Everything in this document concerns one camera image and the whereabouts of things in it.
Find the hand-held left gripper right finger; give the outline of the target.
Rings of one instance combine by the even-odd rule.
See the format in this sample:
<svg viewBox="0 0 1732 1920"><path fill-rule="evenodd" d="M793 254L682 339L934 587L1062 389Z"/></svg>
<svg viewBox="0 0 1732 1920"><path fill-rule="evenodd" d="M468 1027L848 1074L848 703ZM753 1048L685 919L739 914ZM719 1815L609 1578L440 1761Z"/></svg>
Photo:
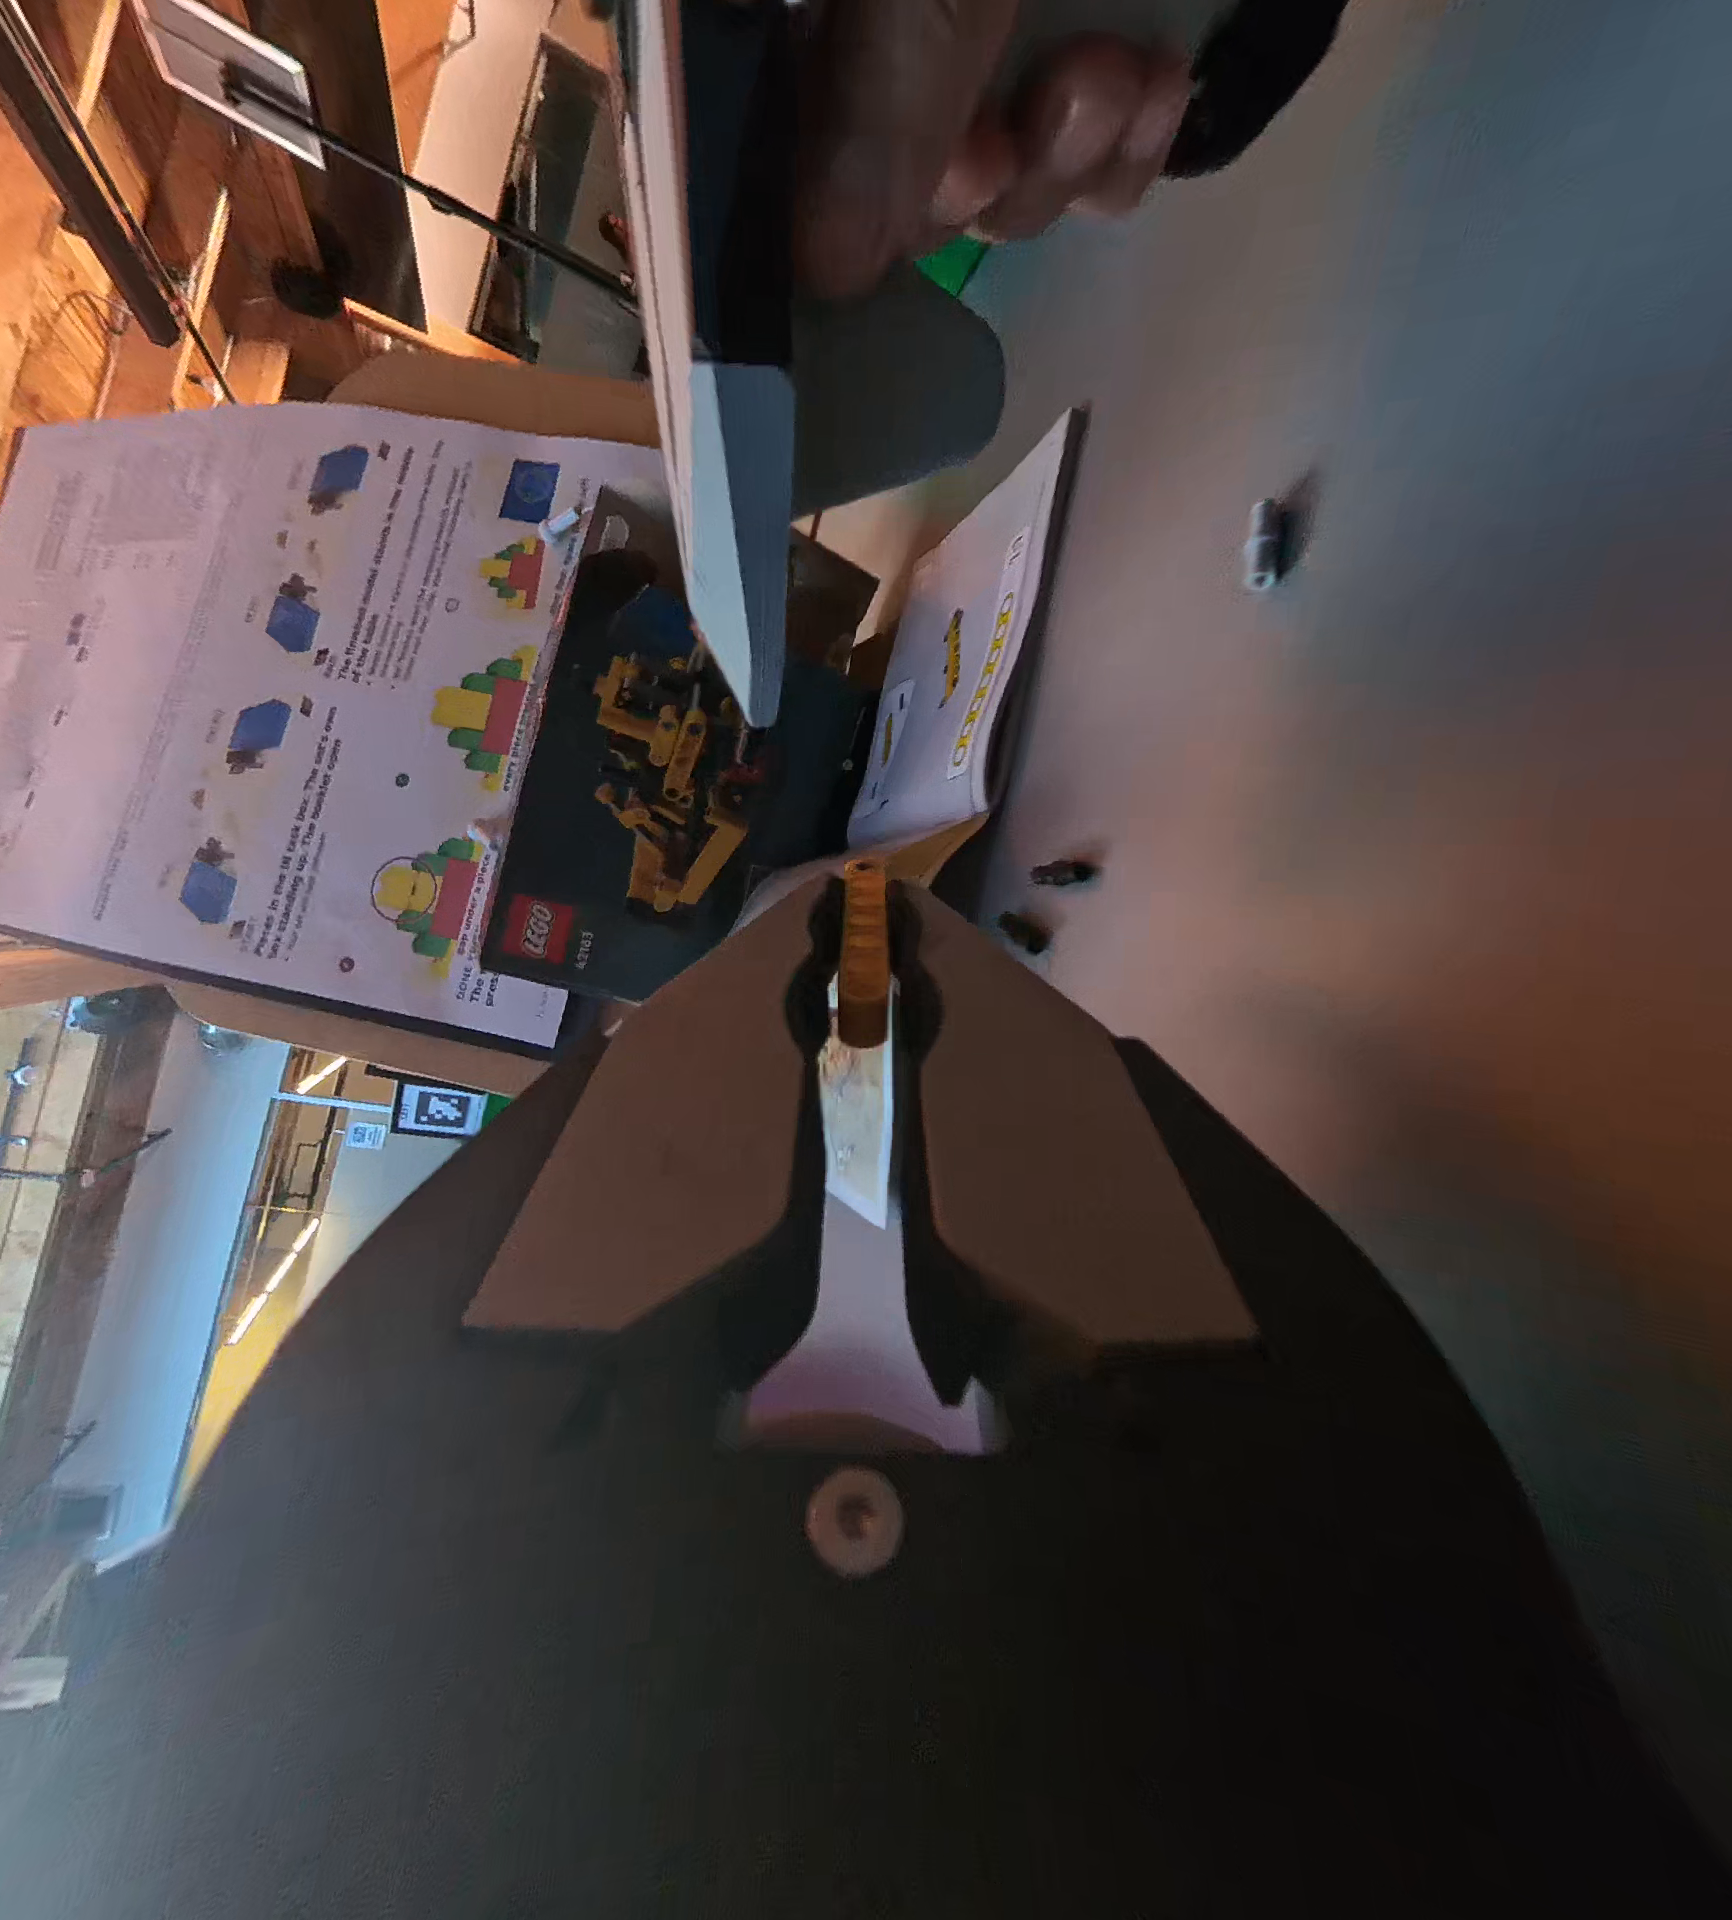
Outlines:
<svg viewBox="0 0 1732 1920"><path fill-rule="evenodd" d="M889 888L906 1316L945 1403L1255 1348L1114 1034L926 888Z"/></svg>

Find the white flat panel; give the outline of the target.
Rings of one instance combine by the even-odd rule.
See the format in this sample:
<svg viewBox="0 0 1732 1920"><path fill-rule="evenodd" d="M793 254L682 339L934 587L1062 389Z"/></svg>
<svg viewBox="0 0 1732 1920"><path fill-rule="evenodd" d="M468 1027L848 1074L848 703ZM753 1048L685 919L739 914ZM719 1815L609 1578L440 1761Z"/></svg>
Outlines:
<svg viewBox="0 0 1732 1920"><path fill-rule="evenodd" d="M323 173L326 143L300 61L198 3L135 5L158 76L237 128Z"/></svg>

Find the lego instruction booklet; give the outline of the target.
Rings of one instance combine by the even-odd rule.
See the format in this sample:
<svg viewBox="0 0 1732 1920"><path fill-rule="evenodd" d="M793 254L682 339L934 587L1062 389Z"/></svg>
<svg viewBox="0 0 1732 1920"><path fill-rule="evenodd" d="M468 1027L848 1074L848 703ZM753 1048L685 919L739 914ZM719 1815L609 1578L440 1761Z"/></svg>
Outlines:
<svg viewBox="0 0 1732 1920"><path fill-rule="evenodd" d="M1089 417L1064 411L1023 462L915 568L872 714L864 781L843 852L887 877L916 857L915 891L998 809L1009 703L1020 694L1053 590ZM818 1057L832 1225L884 1235L899 1222L902 996L889 1038L831 1038Z"/></svg>

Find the printed instruction sheet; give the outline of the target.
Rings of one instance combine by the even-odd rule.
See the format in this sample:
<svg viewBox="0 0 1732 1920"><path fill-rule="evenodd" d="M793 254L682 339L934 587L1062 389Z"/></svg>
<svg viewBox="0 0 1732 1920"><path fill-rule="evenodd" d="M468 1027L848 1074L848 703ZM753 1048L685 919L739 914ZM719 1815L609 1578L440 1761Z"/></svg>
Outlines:
<svg viewBox="0 0 1732 1920"><path fill-rule="evenodd" d="M547 1059L479 965L600 492L645 447L365 404L35 428L0 498L0 935ZM585 535L539 525L585 509Z"/></svg>

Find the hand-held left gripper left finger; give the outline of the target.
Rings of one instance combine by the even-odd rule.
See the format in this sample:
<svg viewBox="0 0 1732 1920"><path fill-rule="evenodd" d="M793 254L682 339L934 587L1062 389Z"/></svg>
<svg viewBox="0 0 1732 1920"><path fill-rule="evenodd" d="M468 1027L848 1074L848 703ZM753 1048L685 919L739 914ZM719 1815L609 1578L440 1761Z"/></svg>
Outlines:
<svg viewBox="0 0 1732 1920"><path fill-rule="evenodd" d="M727 1386L805 1339L821 1282L831 881L795 885L630 1013L464 1310L491 1352L596 1358L696 1316Z"/></svg>

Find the black stand pole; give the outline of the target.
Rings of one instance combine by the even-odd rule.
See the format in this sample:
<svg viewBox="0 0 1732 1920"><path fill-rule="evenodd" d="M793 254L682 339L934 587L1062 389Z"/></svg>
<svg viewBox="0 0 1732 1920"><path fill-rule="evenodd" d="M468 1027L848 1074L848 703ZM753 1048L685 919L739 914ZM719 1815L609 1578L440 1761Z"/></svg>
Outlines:
<svg viewBox="0 0 1732 1920"><path fill-rule="evenodd" d="M278 89L254 79L250 71L228 63L222 68L222 92L228 106L253 111L254 128L262 137L278 141L278 133L274 133L276 126L284 126L288 133L298 133L303 141L316 152L331 152L336 158L374 176L377 180L386 180L389 185L398 187L438 215L476 229L503 246L522 251L525 254L542 260L567 277L574 277L576 280L609 297L625 313L638 314L641 301L632 274L614 273L579 253L573 253L565 242L540 237L525 227L485 213L462 198L405 173L397 165L372 157L354 143L331 133L309 109L300 109L298 102L278 92Z"/></svg>

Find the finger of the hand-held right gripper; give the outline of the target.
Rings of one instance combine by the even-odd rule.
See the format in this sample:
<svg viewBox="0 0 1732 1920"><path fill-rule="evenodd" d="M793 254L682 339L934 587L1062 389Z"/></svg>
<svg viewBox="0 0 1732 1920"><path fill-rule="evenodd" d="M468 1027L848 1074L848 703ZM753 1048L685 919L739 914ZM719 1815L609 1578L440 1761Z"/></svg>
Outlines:
<svg viewBox="0 0 1732 1920"><path fill-rule="evenodd" d="M919 267L790 311L793 515L822 517L972 462L1007 399L993 325Z"/></svg>
<svg viewBox="0 0 1732 1920"><path fill-rule="evenodd" d="M755 731L779 721L796 474L796 389L776 364L714 360L680 277L650 277L650 385L691 621Z"/></svg>

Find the person's right hand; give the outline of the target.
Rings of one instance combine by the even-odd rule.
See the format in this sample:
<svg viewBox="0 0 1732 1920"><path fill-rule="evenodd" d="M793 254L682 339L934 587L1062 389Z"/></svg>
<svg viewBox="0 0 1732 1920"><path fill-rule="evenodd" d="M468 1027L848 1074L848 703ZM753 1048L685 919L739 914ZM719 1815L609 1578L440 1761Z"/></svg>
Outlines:
<svg viewBox="0 0 1732 1920"><path fill-rule="evenodd" d="M854 302L974 233L991 244L1073 213L1114 221L1159 185L1188 118L1186 59L1071 36L1003 92L1009 3L812 5L800 25L795 279Z"/></svg>

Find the black and white marker tag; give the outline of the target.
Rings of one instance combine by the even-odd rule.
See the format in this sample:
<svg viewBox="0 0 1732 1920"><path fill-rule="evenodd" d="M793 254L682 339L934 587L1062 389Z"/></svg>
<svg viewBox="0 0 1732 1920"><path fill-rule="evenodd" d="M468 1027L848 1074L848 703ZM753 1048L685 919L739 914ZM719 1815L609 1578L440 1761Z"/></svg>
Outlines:
<svg viewBox="0 0 1732 1920"><path fill-rule="evenodd" d="M498 1099L482 1089L394 1077L391 1135L419 1140L475 1140Z"/></svg>

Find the yellow lego beam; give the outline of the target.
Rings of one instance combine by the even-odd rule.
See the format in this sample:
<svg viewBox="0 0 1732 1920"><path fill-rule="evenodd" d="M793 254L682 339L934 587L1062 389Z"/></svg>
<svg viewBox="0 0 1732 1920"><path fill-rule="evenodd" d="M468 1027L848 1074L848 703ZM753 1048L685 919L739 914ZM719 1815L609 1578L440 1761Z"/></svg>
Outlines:
<svg viewBox="0 0 1732 1920"><path fill-rule="evenodd" d="M893 1023L891 877L882 858L861 857L847 863L840 885L832 1023L838 1044L866 1053L889 1042Z"/></svg>

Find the black lego box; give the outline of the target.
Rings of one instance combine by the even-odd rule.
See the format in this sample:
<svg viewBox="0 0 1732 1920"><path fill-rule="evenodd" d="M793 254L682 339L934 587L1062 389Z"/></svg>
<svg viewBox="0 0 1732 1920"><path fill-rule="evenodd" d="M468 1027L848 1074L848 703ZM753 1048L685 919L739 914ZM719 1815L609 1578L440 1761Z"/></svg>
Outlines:
<svg viewBox="0 0 1732 1920"><path fill-rule="evenodd" d="M599 494L480 941L488 973L645 1003L774 874L836 855L874 694L848 676L879 581L793 535L785 672L756 726L696 633L671 526Z"/></svg>

